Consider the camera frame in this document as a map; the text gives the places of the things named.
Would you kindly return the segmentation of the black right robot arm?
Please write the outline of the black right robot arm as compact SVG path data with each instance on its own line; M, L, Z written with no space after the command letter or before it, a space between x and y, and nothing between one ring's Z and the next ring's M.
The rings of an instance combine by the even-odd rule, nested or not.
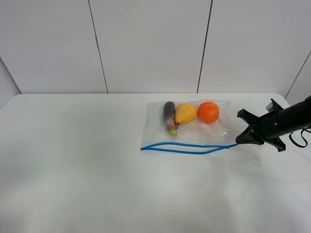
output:
M245 109L238 111L237 117L244 120L248 127L236 137L237 144L263 145L268 143L282 152L286 150L286 145L280 137L287 134L294 145L299 148L306 147L306 145L294 142L292 134L298 130L302 133L308 132L311 128L310 97L286 109L271 99L266 109L268 113L262 116L256 116Z

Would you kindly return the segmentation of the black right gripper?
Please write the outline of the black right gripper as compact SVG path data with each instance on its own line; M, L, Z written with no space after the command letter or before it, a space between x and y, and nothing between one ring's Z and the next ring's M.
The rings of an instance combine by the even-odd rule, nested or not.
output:
M245 109L238 111L237 117L247 123L250 128L246 128L236 137L237 144L263 145L268 143L278 152L285 151L286 145L279 138L285 131L280 127L278 114L283 108L273 99L267 105L268 113L256 116Z

